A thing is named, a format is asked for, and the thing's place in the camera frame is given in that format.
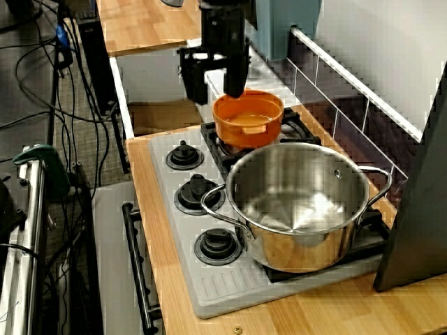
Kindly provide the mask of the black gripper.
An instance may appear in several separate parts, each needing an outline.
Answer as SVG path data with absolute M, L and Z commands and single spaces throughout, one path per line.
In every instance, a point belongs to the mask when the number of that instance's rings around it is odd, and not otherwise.
M 201 44 L 183 47 L 180 73 L 187 98 L 199 105 L 208 102 L 205 72 L 225 68 L 223 91 L 233 98 L 244 92 L 249 68 L 245 16 L 240 6 L 201 6 Z

